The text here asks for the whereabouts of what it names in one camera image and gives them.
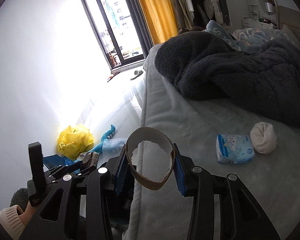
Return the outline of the cream sleeve left forearm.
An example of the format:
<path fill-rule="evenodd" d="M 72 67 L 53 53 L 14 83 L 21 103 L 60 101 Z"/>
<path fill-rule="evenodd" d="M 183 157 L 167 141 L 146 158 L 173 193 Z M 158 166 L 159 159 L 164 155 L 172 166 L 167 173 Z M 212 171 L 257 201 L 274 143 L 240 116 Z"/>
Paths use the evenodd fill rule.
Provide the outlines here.
<path fill-rule="evenodd" d="M 13 240 L 18 240 L 25 229 L 20 219 L 23 214 L 19 205 L 13 205 L 0 211 L 0 224 Z"/>

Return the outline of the left hand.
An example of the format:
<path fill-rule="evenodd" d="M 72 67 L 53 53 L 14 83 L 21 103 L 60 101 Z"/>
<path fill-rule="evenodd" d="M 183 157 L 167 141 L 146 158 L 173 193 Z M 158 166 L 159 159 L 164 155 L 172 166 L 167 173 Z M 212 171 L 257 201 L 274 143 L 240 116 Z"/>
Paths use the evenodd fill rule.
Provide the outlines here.
<path fill-rule="evenodd" d="M 33 215 L 37 212 L 39 206 L 32 206 L 30 202 L 27 203 L 25 211 L 19 215 L 21 222 L 27 226 Z"/>

